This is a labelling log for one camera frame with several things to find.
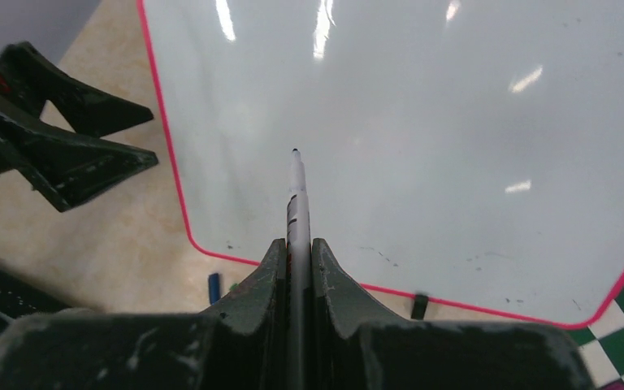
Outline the blue marker cap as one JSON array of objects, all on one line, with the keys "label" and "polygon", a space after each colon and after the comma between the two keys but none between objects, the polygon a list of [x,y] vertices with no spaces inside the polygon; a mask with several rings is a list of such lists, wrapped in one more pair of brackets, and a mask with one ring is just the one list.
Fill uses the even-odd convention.
[{"label": "blue marker cap", "polygon": [[221,298],[221,275],[212,273],[208,276],[208,297],[211,305],[215,304]]}]

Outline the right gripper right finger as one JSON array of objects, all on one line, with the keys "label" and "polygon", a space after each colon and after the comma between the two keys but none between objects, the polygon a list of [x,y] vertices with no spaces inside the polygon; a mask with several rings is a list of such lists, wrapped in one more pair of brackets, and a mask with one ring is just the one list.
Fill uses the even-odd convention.
[{"label": "right gripper right finger", "polygon": [[394,313],[312,244],[321,389],[591,389],[577,345],[538,323]]}]

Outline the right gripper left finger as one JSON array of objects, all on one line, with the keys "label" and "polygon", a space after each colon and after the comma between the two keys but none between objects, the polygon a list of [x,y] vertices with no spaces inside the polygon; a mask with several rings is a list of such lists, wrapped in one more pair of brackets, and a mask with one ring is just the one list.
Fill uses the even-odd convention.
[{"label": "right gripper left finger", "polygon": [[236,289],[198,313],[70,306],[20,317],[0,334],[0,389],[276,388],[284,255],[273,241]]}]

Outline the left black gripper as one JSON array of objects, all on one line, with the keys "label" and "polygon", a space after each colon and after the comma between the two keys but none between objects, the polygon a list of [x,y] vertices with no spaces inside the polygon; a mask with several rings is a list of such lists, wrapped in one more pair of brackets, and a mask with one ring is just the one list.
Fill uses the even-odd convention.
[{"label": "left black gripper", "polygon": [[[15,104],[0,97],[0,174],[18,171],[60,212],[158,165],[150,150],[96,138],[153,120],[148,107],[70,77],[27,41],[0,53],[0,93]],[[38,119],[47,102],[75,132]]]}]

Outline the blue capped marker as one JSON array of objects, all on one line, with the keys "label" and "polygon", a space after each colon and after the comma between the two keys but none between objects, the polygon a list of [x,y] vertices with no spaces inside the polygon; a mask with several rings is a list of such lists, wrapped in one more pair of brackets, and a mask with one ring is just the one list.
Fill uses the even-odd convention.
[{"label": "blue capped marker", "polygon": [[298,149],[292,151],[287,206],[289,265],[288,388],[308,384],[308,300],[310,288],[310,211],[305,166]]}]

